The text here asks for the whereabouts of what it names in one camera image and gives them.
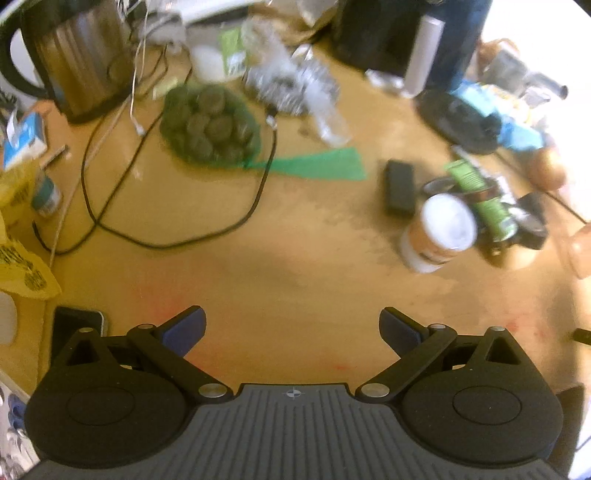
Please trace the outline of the green cream tube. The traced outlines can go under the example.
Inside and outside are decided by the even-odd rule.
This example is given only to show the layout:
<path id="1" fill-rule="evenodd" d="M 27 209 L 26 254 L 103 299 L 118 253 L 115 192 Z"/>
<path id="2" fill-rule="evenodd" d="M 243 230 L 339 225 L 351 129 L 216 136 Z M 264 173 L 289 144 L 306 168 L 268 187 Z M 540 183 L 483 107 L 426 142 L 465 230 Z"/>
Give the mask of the green cream tube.
<path id="1" fill-rule="evenodd" d="M 446 166 L 465 201 L 477 212 L 493 242 L 504 242 L 518 232 L 517 222 L 501 201 L 497 183 L 470 161 L 458 159 Z"/>

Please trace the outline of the small black rectangular box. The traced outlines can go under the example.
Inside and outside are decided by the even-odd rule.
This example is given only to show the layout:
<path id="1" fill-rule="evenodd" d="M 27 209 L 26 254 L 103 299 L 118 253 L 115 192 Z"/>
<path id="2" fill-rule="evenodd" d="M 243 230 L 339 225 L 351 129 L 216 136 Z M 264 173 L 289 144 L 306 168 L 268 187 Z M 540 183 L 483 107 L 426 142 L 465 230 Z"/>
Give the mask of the small black rectangular box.
<path id="1" fill-rule="evenodd" d="M 414 166 L 389 160 L 385 168 L 386 208 L 389 213 L 412 217 L 416 210 Z"/>

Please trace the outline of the black smartphone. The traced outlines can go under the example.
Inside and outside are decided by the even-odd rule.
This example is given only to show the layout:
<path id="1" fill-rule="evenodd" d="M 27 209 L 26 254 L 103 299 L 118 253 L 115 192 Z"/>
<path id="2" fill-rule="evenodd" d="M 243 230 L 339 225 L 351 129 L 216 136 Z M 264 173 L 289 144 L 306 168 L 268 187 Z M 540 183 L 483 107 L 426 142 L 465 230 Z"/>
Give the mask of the black smartphone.
<path id="1" fill-rule="evenodd" d="M 80 329 L 93 329 L 100 335 L 106 332 L 102 312 L 67 306 L 57 306 L 53 314 L 50 342 L 50 364 L 53 364 L 70 338 Z"/>

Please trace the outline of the white-lidded orange jar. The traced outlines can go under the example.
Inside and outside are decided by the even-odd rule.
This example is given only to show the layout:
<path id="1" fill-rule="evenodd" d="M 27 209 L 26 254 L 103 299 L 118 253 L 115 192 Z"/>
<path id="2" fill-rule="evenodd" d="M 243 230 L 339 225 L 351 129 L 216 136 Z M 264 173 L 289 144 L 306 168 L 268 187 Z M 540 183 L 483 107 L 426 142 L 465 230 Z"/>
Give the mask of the white-lidded orange jar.
<path id="1" fill-rule="evenodd" d="M 441 193 L 428 198 L 400 239 L 404 263 L 418 273 L 433 273 L 470 249 L 477 224 L 459 198 Z"/>

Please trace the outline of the black round cap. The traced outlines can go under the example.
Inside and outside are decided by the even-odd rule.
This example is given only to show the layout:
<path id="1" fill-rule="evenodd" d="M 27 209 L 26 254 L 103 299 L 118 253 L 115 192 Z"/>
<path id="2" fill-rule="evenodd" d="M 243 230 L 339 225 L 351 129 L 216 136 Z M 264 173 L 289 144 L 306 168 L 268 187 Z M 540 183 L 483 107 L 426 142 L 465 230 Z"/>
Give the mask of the black round cap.
<path id="1" fill-rule="evenodd" d="M 538 192 L 528 193 L 508 205 L 508 211 L 518 225 L 517 242 L 528 249 L 542 250 L 549 231 Z"/>

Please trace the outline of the small teal jar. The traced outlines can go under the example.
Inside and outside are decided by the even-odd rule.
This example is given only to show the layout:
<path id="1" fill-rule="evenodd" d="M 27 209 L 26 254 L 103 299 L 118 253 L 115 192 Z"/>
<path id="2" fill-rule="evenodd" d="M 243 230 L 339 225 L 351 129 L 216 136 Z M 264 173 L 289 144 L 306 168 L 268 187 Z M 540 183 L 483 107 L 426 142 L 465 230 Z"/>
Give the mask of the small teal jar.
<path id="1" fill-rule="evenodd" d="M 31 200 L 33 210 L 43 218 L 53 216 L 59 209 L 62 194 L 53 180 L 40 171 L 36 177 L 34 194 Z"/>

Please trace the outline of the orange fruit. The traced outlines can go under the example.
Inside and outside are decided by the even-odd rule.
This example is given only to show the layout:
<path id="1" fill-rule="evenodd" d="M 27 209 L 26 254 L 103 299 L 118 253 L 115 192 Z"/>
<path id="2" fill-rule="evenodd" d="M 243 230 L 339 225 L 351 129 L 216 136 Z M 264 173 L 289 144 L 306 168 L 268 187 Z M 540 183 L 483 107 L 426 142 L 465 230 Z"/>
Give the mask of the orange fruit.
<path id="1" fill-rule="evenodd" d="M 559 190 L 567 180 L 566 169 L 554 147 L 535 151 L 526 171 L 530 181 L 543 191 Z"/>

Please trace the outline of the black kettle base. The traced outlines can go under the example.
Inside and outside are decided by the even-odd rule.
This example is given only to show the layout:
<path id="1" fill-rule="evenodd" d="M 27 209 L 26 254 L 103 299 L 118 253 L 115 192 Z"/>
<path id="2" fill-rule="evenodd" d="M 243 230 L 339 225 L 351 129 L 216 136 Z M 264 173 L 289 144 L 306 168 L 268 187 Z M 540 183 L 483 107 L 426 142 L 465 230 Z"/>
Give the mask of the black kettle base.
<path id="1" fill-rule="evenodd" d="M 452 145 L 477 155 L 499 148 L 502 121 L 498 113 L 481 113 L 465 100 L 439 90 L 424 91 L 415 103 L 425 123 Z"/>

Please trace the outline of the green net bag of nuts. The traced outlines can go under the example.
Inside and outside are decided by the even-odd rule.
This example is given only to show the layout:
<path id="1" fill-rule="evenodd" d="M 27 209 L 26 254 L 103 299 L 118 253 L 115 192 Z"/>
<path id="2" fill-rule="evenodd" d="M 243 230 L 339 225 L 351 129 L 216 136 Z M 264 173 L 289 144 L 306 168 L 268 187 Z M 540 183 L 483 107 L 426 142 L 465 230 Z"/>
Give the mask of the green net bag of nuts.
<path id="1" fill-rule="evenodd" d="M 188 165 L 263 170 L 262 129 L 245 102 L 221 86 L 177 85 L 164 96 L 160 132 Z M 270 170 L 315 180 L 362 181 L 358 150 L 341 148 L 274 160 Z"/>

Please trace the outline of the blue wet wipes pack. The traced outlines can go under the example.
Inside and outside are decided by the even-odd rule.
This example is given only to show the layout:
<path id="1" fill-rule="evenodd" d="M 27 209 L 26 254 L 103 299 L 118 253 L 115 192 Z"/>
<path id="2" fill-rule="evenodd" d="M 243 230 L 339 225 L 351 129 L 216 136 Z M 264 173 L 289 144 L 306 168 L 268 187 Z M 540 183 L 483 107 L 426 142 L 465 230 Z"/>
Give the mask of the blue wet wipes pack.
<path id="1" fill-rule="evenodd" d="M 492 115 L 500 122 L 500 131 L 494 136 L 501 147 L 519 153 L 545 147 L 544 134 L 534 127 L 532 109 L 516 95 L 494 84 L 468 80 L 451 94 L 473 107 L 481 117 Z"/>

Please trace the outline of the blue tissue box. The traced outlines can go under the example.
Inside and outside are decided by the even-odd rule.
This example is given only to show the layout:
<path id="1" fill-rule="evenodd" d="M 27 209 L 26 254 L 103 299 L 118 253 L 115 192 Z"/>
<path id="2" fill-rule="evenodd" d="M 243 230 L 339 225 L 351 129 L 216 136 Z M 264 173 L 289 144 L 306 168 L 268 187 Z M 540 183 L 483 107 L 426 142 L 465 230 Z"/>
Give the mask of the blue tissue box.
<path id="1" fill-rule="evenodd" d="M 48 149 L 42 116 L 32 112 L 21 120 L 14 110 L 8 118 L 3 144 L 2 170 L 8 171 L 19 164 L 41 157 Z"/>

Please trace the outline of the clear plastic bag of seeds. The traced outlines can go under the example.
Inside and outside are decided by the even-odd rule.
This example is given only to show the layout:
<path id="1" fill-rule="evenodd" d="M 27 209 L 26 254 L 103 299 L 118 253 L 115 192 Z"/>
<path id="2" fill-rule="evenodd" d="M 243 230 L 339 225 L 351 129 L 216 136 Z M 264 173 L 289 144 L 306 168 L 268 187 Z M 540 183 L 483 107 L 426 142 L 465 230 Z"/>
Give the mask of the clear plastic bag of seeds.
<path id="1" fill-rule="evenodd" d="M 242 44 L 247 94 L 281 114 L 308 118 L 315 135 L 332 148 L 351 141 L 337 107 L 339 84 L 310 45 L 288 49 L 273 24 L 259 17 L 242 24 Z"/>

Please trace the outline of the white tub with green label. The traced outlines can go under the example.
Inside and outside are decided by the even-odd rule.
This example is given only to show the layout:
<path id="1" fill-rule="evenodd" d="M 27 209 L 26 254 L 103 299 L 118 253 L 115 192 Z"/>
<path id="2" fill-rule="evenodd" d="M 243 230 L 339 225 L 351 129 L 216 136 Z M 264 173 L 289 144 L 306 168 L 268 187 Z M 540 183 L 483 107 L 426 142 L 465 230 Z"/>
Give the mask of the white tub with green label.
<path id="1" fill-rule="evenodd" d="M 195 28 L 187 32 L 194 76 L 201 83 L 226 83 L 242 77 L 247 54 L 242 28 Z"/>

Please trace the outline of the dark blue air fryer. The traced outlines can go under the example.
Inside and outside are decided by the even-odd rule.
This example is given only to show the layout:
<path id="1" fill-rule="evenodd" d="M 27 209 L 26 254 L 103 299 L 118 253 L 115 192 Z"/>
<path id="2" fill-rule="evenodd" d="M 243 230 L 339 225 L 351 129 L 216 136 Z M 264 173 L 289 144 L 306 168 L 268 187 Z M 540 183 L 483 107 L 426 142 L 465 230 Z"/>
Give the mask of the dark blue air fryer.
<path id="1" fill-rule="evenodd" d="M 332 53 L 379 89 L 414 98 L 456 89 L 466 74 L 490 1 L 339 1 Z"/>

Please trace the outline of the stainless steel electric kettle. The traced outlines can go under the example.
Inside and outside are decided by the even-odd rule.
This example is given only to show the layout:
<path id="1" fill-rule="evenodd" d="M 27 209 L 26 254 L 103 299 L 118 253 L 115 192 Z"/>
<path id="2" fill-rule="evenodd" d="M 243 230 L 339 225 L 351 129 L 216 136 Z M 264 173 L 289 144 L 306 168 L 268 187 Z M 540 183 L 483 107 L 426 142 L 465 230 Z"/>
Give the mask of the stainless steel electric kettle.
<path id="1" fill-rule="evenodd" d="M 41 84 L 20 72 L 20 32 Z M 1 74 L 18 91 L 51 100 L 73 124 L 106 113 L 131 91 L 133 54 L 114 1 L 25 1 L 1 17 Z"/>

